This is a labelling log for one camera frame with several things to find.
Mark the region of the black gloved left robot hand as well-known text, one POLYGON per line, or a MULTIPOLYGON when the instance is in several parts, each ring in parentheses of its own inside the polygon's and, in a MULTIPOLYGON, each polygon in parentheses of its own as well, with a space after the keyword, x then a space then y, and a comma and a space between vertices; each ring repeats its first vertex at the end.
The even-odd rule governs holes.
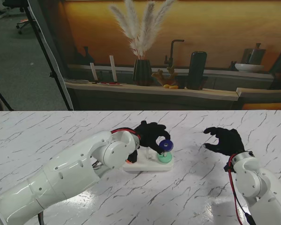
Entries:
POLYGON ((156 143, 157 138, 162 136, 166 140, 170 140, 170 134, 166 131, 166 126, 156 122, 147 123, 143 120, 135 128, 135 131, 140 136, 140 146, 149 147, 160 155, 164 150, 156 143))

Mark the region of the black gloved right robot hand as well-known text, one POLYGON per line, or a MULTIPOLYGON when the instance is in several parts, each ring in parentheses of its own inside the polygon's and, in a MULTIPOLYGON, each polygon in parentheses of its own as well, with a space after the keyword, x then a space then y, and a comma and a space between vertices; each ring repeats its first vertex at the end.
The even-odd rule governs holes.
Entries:
POLYGON ((210 134, 218 139, 216 145, 205 143, 206 149, 221 153, 226 156, 245 152, 240 134, 236 129, 225 129, 221 127, 208 127, 203 131, 204 134, 210 134))

